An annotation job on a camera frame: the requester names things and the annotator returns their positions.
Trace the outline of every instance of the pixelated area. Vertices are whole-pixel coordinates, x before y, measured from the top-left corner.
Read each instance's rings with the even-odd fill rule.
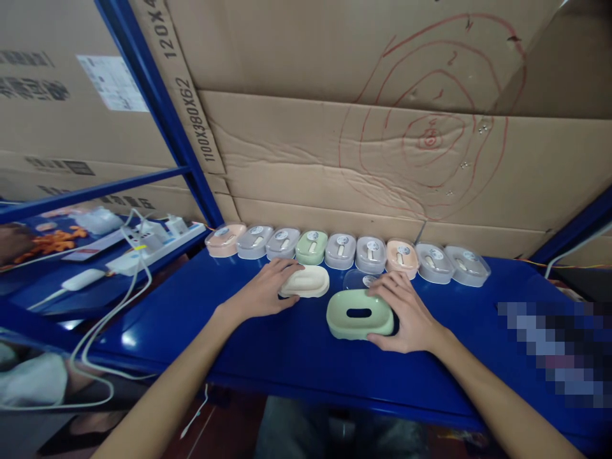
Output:
[[[570,408],[612,408],[612,303],[498,303],[500,322]]]

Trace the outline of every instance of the white cable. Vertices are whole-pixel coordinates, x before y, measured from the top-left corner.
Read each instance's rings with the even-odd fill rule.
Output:
[[[123,233],[123,235],[126,238],[126,240],[128,239],[128,235],[126,234],[124,228],[126,227],[126,225],[131,220],[133,213],[138,214],[138,216],[140,217],[140,230],[139,230],[139,233],[142,232],[142,226],[143,226],[146,218],[148,218],[150,215],[152,215],[152,213],[150,213],[147,216],[143,217],[142,215],[140,215],[140,213],[136,209],[132,209],[132,211],[133,212],[130,212],[130,215],[129,215],[126,223],[123,226],[121,226],[121,228],[120,228],[120,230]],[[132,278],[132,284],[130,285],[130,289],[128,290],[128,292],[127,292],[126,296],[123,298],[123,300],[121,300],[121,302],[110,313],[108,313],[98,324],[95,325],[95,327],[94,327],[95,331],[91,335],[91,338],[89,339],[88,343],[85,345],[85,348],[83,349],[83,354],[81,355],[81,361],[83,362],[83,364],[85,364],[89,368],[95,368],[96,370],[100,370],[100,371],[111,373],[111,374],[114,374],[114,375],[117,375],[117,376],[121,376],[121,377],[124,377],[126,379],[130,379],[132,381],[138,381],[140,379],[148,379],[148,378],[150,378],[152,376],[156,376],[156,374],[151,374],[151,375],[146,375],[146,376],[133,376],[131,374],[128,374],[128,373],[125,373],[125,372],[121,372],[121,371],[115,370],[113,368],[107,368],[107,367],[102,367],[101,365],[96,365],[96,364],[94,364],[94,363],[89,361],[89,359],[87,357],[87,354],[89,353],[89,349],[93,345],[96,337],[102,331],[102,329],[105,327],[105,325],[114,316],[116,316],[125,306],[129,305],[132,301],[134,301],[136,298],[138,298],[140,295],[142,295],[150,287],[150,285],[153,282],[153,276],[151,275],[151,271],[149,270],[149,267],[147,266],[146,262],[144,261],[144,259],[142,257],[142,252],[141,251],[137,251],[137,253],[138,253],[138,257],[139,257],[138,258],[138,264],[136,265],[136,272],[134,273],[134,277]],[[128,296],[130,295],[131,291],[134,288],[134,285],[136,284],[136,279],[138,278],[138,272],[139,272],[140,264],[142,264],[145,272],[147,273],[147,284],[137,294],[135,294],[132,298],[127,300]]]
[[[204,405],[206,405],[206,402],[208,402],[208,383],[206,383],[206,386],[204,386],[204,403],[202,403],[200,405],[200,408],[198,408],[198,411],[196,411],[196,414],[194,414],[193,418],[191,418],[191,421],[189,421],[189,424],[187,424],[187,426],[183,429],[183,432],[180,433],[180,440],[182,440],[185,435],[187,435],[187,432],[189,431],[189,427],[191,427],[191,425],[193,424],[193,421],[196,420],[196,418],[202,414],[202,408],[204,408]]]
[[[43,304],[53,300],[54,298],[57,298],[60,295],[63,295],[64,293],[66,293],[68,290],[66,289],[60,289],[58,291],[56,291],[55,293],[52,293],[51,295],[49,295],[48,297],[46,297],[44,300],[42,300],[41,302],[36,303],[35,305],[32,305],[28,308],[28,310],[33,310],[36,309],[39,306],[42,306]]]
[[[31,265],[32,263],[37,263],[39,261],[43,261],[44,259],[47,259],[47,258],[53,258],[53,257],[60,256],[60,255],[66,255],[67,253],[70,253],[70,252],[76,252],[77,250],[80,250],[82,248],[83,247],[75,247],[74,249],[70,249],[70,250],[63,251],[63,252],[57,252],[51,255],[43,256],[42,258],[36,258],[31,261],[26,261],[25,263],[20,263],[19,265],[11,266],[10,268],[7,268],[5,270],[0,270],[0,273],[9,272],[17,268],[23,268],[24,266]]]
[[[584,239],[584,241],[582,241],[580,244],[575,246],[573,249],[569,249],[567,252],[559,255],[558,257],[553,258],[550,261],[550,263],[548,263],[548,266],[546,267],[546,273],[544,274],[544,278],[548,279],[548,276],[550,275],[550,270],[553,268],[553,265],[557,261],[559,261],[563,257],[566,257],[566,256],[570,255],[571,253],[576,252],[580,247],[583,247],[584,245],[586,245],[589,242],[591,242],[593,239],[600,237],[603,233],[609,231],[610,229],[612,229],[612,221],[610,223],[608,223],[607,225],[605,225],[603,228],[601,228],[598,232],[596,232],[596,233],[590,235],[588,238]]]
[[[140,215],[140,213],[137,210],[132,209],[130,211],[129,217],[128,217],[126,223],[124,224],[124,226],[127,225],[130,222],[130,220],[131,220],[131,218],[132,218],[134,213],[138,214],[138,216],[141,218],[141,224],[142,224],[142,221],[144,220],[144,218],[142,217],[142,215]],[[66,254],[67,252],[72,252],[74,250],[76,250],[76,249],[72,249],[70,251],[60,252],[59,254],[54,254],[54,255],[51,255],[51,256],[57,256],[57,255],[61,255],[61,254]],[[103,405],[103,404],[107,403],[108,401],[110,401],[113,398],[113,396],[115,395],[115,387],[112,384],[112,382],[110,382],[110,381],[108,381],[108,380],[106,380],[106,379],[104,379],[104,378],[102,378],[100,376],[93,375],[93,374],[90,374],[90,373],[88,373],[86,371],[81,370],[80,368],[78,368],[76,366],[75,360],[77,358],[79,350],[81,349],[81,347],[83,346],[85,341],[87,341],[87,339],[89,339],[89,337],[91,335],[93,335],[93,336],[90,339],[90,342],[88,343],[89,346],[91,345],[91,342],[93,342],[93,340],[96,338],[96,335],[101,331],[101,329],[104,327],[104,325],[106,325],[107,322],[111,318],[113,318],[125,306],[130,304],[134,299],[136,299],[138,296],[140,296],[151,285],[151,283],[153,281],[153,278],[151,276],[151,272],[150,272],[148,266],[144,263],[144,260],[142,258],[142,254],[140,252],[138,254],[139,254],[139,259],[138,259],[138,264],[136,265],[136,272],[134,274],[134,277],[132,278],[132,283],[130,284],[130,287],[129,287],[126,295],[119,302],[119,304],[115,308],[113,308],[113,310],[109,314],[107,314],[105,317],[103,317],[102,320],[100,320],[96,325],[94,325],[81,338],[81,341],[79,341],[79,343],[76,345],[75,350],[72,351],[72,354],[70,354],[70,358],[68,359],[68,366],[69,366],[69,368],[72,371],[74,371],[76,373],[79,373],[80,375],[86,376],[86,377],[88,377],[90,379],[94,379],[95,381],[98,381],[98,382],[104,384],[105,386],[107,386],[108,387],[108,396],[104,400],[100,400],[99,402],[91,402],[91,403],[85,403],[85,404],[42,405],[42,406],[37,406],[37,407],[12,407],[12,406],[7,406],[7,405],[0,405],[0,409],[4,409],[4,410],[7,410],[7,411],[39,411],[39,410],[47,410],[47,409],[90,408],[90,407],[94,407],[94,406]],[[37,259],[37,260],[34,260],[34,261],[41,261],[41,260],[43,260],[45,258],[50,258],[50,256],[44,257],[44,258],[40,258],[40,259]],[[28,262],[28,263],[24,263],[23,265],[18,265],[18,267],[24,266],[24,265],[29,264],[29,263],[33,263],[34,261],[31,261],[31,262]],[[134,286],[136,285],[136,280],[138,278],[138,272],[139,272],[140,263],[143,263],[143,265],[144,265],[144,269],[145,269],[145,271],[147,273],[148,281],[147,281],[147,284],[145,285],[145,287],[140,292],[138,292],[136,295],[134,295],[132,298],[130,298],[128,300],[127,298],[130,296],[130,294],[134,290]],[[146,377],[155,376],[155,375],[150,375],[150,376],[135,378],[135,377],[133,377],[131,375],[127,375],[127,374],[124,374],[122,372],[118,372],[118,371],[113,370],[111,368],[100,367],[98,365],[92,365],[92,364],[90,364],[88,366],[90,366],[92,368],[96,368],[96,369],[101,370],[101,371],[108,372],[108,373],[118,374],[119,376],[128,377],[128,379],[144,379]]]

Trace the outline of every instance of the soap dish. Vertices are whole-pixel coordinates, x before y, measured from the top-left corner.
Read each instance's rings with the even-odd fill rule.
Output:
[[[419,274],[422,278],[434,284],[448,284],[451,281],[455,268],[442,247],[419,242],[416,245],[416,254],[421,263]]]
[[[447,245],[444,252],[455,267],[453,279],[460,284],[482,287],[491,275],[491,268],[485,259],[466,247]]]
[[[336,233],[331,235],[325,249],[325,264],[337,270],[353,267],[357,241],[350,234]]]
[[[215,258],[225,258],[235,255],[238,252],[238,238],[240,238],[246,230],[247,227],[244,223],[227,223],[218,227],[204,239],[208,253]]]
[[[350,270],[344,276],[342,290],[368,289],[380,274],[368,274],[359,270]]]
[[[266,244],[274,229],[271,226],[253,225],[238,238],[238,256],[244,259],[258,259],[266,255]]]
[[[384,242],[372,236],[362,236],[357,240],[355,265],[368,274],[380,274],[384,271],[387,253]]]
[[[387,241],[387,272],[402,271],[410,280],[419,270],[419,258],[414,246],[405,239],[392,238]]]
[[[296,271],[280,287],[279,295],[283,298],[298,295],[300,298],[319,298],[330,288],[330,275],[322,266],[305,265],[303,270]]]
[[[279,228],[266,244],[266,256],[269,260],[273,258],[293,258],[295,246],[300,237],[297,228]]]
[[[320,265],[327,246],[327,233],[306,231],[295,246],[295,258],[303,265]]]
[[[366,340],[368,333],[390,335],[393,333],[393,312],[379,296],[367,296],[367,290],[343,290],[336,293],[327,305],[327,325],[338,339]],[[350,317],[349,311],[355,314]]]

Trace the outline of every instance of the orange wire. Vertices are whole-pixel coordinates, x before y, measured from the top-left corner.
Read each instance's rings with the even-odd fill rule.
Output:
[[[517,258],[518,261],[524,261],[526,263],[531,263],[532,265],[541,266],[546,268],[548,265],[544,265],[542,263],[536,263],[535,261],[527,260],[526,258]],[[568,268],[577,268],[577,269],[593,269],[593,268],[612,268],[612,265],[592,265],[592,266],[553,266],[554,269],[568,269]]]

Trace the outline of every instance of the pants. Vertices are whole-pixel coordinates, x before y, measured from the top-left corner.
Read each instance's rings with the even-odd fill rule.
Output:
[[[268,397],[255,459],[429,457],[422,424],[363,411],[351,412],[350,419],[355,425],[354,442],[343,444],[339,452],[330,436],[327,407]]]

